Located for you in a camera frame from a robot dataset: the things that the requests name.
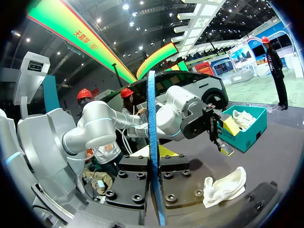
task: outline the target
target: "shoe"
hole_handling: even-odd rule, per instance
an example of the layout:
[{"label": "shoe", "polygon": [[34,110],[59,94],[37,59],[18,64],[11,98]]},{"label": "shoe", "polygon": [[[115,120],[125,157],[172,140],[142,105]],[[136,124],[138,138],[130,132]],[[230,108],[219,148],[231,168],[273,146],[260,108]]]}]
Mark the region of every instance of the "shoe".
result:
[{"label": "shoe", "polygon": [[281,111],[284,111],[284,110],[287,110],[287,109],[288,109],[288,106],[283,105],[282,108],[281,108]]},{"label": "shoe", "polygon": [[247,175],[243,167],[237,169],[228,176],[213,183],[211,177],[207,177],[204,183],[204,200],[206,208],[219,204],[224,200],[231,200],[245,191]]},{"label": "shoe", "polygon": [[256,121],[256,118],[246,111],[240,113],[237,110],[233,110],[232,117],[234,122],[236,122],[238,127],[242,130],[248,129]]}]

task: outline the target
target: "car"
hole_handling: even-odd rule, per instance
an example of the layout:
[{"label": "car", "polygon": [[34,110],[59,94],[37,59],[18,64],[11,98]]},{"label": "car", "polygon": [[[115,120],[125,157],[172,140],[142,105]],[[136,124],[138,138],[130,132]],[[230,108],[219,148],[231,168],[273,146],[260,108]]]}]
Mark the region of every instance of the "car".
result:
[{"label": "car", "polygon": [[[200,97],[203,102],[207,104],[213,103],[218,109],[223,109],[228,104],[227,92],[220,78],[197,72],[179,70],[161,72],[155,75],[156,100],[162,104],[166,104],[166,92],[168,88],[173,85],[183,87]],[[138,108],[146,107],[147,78],[138,80],[123,88],[131,89],[142,98],[137,106]],[[123,99],[120,96],[120,92],[123,88],[101,100],[106,102],[112,109],[121,112]]]}]

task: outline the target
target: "teal box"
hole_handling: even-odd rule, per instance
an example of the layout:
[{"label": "teal box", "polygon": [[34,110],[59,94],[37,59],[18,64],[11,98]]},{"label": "teal box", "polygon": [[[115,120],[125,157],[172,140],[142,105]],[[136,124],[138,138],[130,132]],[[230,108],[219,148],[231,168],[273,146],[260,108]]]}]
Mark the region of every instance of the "teal box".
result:
[{"label": "teal box", "polygon": [[267,128],[267,111],[266,108],[262,107],[234,105],[223,113],[232,116],[233,110],[237,110],[238,112],[245,110],[255,117],[256,121],[247,130],[240,130],[236,136],[233,136],[229,131],[220,127],[218,123],[218,136],[242,152],[246,152]]}]

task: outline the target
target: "person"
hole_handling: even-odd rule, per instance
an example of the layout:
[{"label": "person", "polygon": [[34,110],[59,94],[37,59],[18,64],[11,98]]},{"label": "person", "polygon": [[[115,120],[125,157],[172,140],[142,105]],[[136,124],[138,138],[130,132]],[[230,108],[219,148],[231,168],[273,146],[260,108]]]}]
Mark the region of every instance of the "person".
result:
[{"label": "person", "polygon": [[[91,101],[94,101],[94,98],[91,92],[87,89],[82,89],[77,95],[77,101],[81,109],[83,110],[84,106]],[[77,127],[84,127],[83,117],[77,123]],[[92,148],[94,155],[100,164],[101,169],[108,173],[113,180],[118,174],[118,164],[123,158],[123,153],[119,148],[116,141],[106,146],[100,146],[97,148]]]},{"label": "person", "polygon": [[[124,88],[120,92],[120,95],[123,99],[123,105],[124,105],[123,109],[122,109],[122,113],[128,114],[128,115],[134,115],[134,114],[138,115],[141,118],[141,124],[147,123],[148,120],[147,120],[147,116],[145,114],[147,112],[147,109],[142,108],[142,109],[138,110],[136,105],[134,105],[133,94],[134,94],[134,92],[129,88]],[[147,142],[144,138],[131,138],[131,140],[133,142],[137,143],[138,150],[140,150],[141,148],[143,148],[147,145]]]},{"label": "person", "polygon": [[275,81],[276,91],[279,96],[278,105],[282,107],[281,110],[288,108],[287,92],[283,81],[284,74],[282,72],[283,64],[277,52],[271,47],[270,41],[267,37],[262,37],[262,43],[267,49],[266,57],[270,67],[271,74]]}]

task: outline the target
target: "ceiling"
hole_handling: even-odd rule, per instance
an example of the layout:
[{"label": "ceiling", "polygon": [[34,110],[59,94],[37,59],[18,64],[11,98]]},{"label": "ceiling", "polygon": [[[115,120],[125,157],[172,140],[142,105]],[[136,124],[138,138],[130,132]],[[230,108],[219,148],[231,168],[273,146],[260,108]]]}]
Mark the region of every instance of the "ceiling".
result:
[{"label": "ceiling", "polygon": [[[175,33],[173,29],[186,26],[189,20],[180,21],[177,15],[193,12],[196,7],[196,4],[185,4],[181,0],[143,0],[143,4],[140,0],[67,1],[127,67],[130,62],[127,54],[137,51],[138,44],[147,45],[165,39],[165,42],[161,42],[163,46],[170,42],[171,38],[181,36],[183,33]],[[123,9],[124,4],[129,5],[128,10]],[[195,45],[239,39],[274,16],[274,11],[266,1],[227,0]],[[77,48],[72,47],[74,52],[68,49],[70,46],[63,39],[29,19],[25,19],[14,31],[18,32],[20,37],[14,33],[11,34],[5,51],[3,67],[19,69],[27,51],[49,57],[51,67],[48,73],[56,77],[56,83],[61,84],[66,78],[69,78],[66,87],[59,89],[59,97],[83,77],[97,67],[101,67],[99,63]],[[200,56],[210,55],[212,52],[202,53]],[[133,68],[136,68],[134,66],[136,64],[138,68],[143,61],[142,54],[140,52],[137,54],[138,63],[133,61]]]}]

